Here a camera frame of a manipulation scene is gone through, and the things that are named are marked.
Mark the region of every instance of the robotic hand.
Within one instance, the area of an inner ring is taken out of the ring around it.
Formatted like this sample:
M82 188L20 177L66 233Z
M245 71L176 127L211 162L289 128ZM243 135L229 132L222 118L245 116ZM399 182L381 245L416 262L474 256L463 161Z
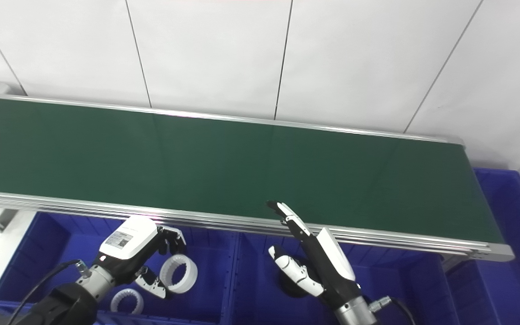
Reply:
M271 246L268 253L297 286L320 298L330 307L341 325L378 324L374 312L391 302L396 302L403 311L406 309L390 297L369 305L362 296L360 286L355 282L353 268L328 228L324 227L315 236L286 204L276 201L269 201L267 204L282 217L282 224L290 229L294 238L301 241L302 249L314 270L287 255L278 245ZM408 309L406 313L411 323L414 323Z
M92 325L97 316L98 302L111 288L134 280L152 294L165 298L167 288L144 263L156 251L164 255L168 248L172 254L185 251L186 241L179 229L157 225L142 216L128 218L103 241L91 268L85 267L81 261L76 263L81 278L54 288L33 305L17 325Z

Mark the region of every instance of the blue plastic bin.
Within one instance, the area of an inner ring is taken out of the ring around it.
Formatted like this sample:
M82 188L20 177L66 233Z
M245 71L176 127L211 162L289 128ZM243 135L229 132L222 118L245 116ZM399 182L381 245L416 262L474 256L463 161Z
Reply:
M27 230L0 280L0 311L12 312L19 301L47 272L62 261L93 261L101 242L121 220L87 218L39 213ZM100 324L148 325L161 323L220 324L228 309L234 251L237 234L228 231L181 228L186 237L188 255L198 266L198 279L185 294L161 300L135 283L111 290L99 304ZM169 255L155 254L147 265L156 273ZM73 282L79 274L68 268L35 292L29 302L37 302L60 283ZM135 288L144 298L141 315L109 312L114 294L123 288Z
M475 174L514 261L468 261L447 277L461 325L520 325L520 175L476 168Z
M332 312L312 296L291 298L280 290L278 268L266 253L282 245L304 257L293 238L241 234L234 288L234 325L334 325ZM423 325L457 325L454 304L438 255L361 245L341 245L357 281L372 300L393 296ZM380 312L385 324L408 324L396 307Z

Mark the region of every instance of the cable connector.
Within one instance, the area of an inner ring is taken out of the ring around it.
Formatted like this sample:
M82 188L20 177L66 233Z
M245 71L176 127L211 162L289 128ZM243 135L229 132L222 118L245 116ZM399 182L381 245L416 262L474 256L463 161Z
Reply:
M76 263L76 268L78 268L78 272L82 278L87 279L91 276L91 271L89 271L89 268L82 260Z
M370 303L369 310L373 313L376 313L386 305L389 305L391 302L392 299L389 296L380 298L379 300Z

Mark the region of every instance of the white gear ring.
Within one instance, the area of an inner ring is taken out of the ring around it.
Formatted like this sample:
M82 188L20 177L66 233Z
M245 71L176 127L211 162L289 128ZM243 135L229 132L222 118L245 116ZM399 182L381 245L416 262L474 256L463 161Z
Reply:
M142 313L142 311L144 310L144 298L142 298L139 292L130 288L121 290L120 292L116 293L114 298L111 300L110 310L112 312L117 312L118 305L120 304L122 299L124 299L127 296L133 296L136 298L136 308L134 308L134 310L131 313Z
M182 277L182 280L178 283L172 283L174 271L179 268L180 265L184 264L186 265L186 273ZM196 263L182 254L172 255L163 263L162 268L159 270L159 279L163 285L173 293L185 293L190 290L196 283L197 277L198 267L196 267Z

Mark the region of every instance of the white robotic hand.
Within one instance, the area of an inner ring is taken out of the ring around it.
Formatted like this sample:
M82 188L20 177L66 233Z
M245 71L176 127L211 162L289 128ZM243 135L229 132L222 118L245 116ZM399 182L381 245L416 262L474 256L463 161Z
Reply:
M311 277L305 265L287 255L278 245L268 253L287 277L307 293L318 297L334 311L341 325L373 325L376 317L361 294L360 286L344 252L328 228L318 236L306 227L301 218L282 202L269 201L268 206L282 217L282 224L301 241L301 246L316 275Z

